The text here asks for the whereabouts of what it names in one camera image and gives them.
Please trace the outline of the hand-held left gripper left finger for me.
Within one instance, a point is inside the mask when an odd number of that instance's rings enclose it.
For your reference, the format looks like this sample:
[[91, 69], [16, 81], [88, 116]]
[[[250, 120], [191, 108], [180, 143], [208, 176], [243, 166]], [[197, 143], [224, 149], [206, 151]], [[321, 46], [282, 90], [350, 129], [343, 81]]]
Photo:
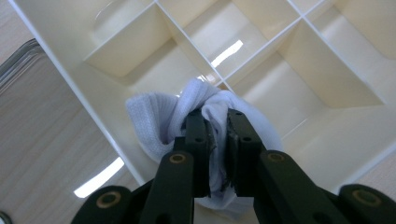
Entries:
[[193, 196], [204, 198], [210, 195], [209, 160], [215, 147], [212, 127], [200, 109], [193, 110], [183, 124], [185, 135], [177, 137], [175, 151], [188, 152], [193, 157]]

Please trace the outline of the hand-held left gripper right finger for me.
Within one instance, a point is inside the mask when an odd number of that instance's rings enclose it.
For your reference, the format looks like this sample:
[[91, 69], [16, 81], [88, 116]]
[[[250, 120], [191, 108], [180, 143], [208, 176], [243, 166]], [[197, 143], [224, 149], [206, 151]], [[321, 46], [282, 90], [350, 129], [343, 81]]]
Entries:
[[258, 163], [262, 140], [247, 116], [238, 110], [227, 113], [226, 174], [238, 197], [257, 197], [260, 190]]

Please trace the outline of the white sock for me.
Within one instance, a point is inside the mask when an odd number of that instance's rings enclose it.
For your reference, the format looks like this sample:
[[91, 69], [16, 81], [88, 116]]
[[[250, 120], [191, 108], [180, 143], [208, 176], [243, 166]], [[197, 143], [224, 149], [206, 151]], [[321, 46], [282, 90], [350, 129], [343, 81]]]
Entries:
[[216, 146], [209, 161], [211, 195], [196, 202], [231, 219], [245, 214], [253, 200], [238, 197], [233, 188], [225, 185], [228, 111], [244, 113], [266, 148], [283, 148], [275, 128], [261, 111], [231, 91], [220, 90], [198, 78], [192, 79], [180, 95], [144, 93], [128, 99], [125, 105], [141, 147], [156, 162], [173, 149], [177, 137], [185, 134], [183, 124], [187, 115], [195, 109], [201, 111], [212, 126]]

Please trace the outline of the cream divided storage box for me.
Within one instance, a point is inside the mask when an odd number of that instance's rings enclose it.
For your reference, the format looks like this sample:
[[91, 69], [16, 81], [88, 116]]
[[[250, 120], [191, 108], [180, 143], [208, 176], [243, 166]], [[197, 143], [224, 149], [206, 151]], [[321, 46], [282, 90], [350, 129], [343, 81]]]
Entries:
[[396, 0], [9, 0], [134, 178], [126, 112], [193, 78], [254, 105], [337, 192], [396, 152]]

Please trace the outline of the grey rectangular tray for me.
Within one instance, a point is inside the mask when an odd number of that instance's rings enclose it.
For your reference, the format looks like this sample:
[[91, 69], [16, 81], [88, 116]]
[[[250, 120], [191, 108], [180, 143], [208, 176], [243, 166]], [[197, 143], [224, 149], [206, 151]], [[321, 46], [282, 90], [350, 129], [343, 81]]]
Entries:
[[4, 93], [44, 53], [35, 38], [21, 45], [0, 65], [0, 95]]

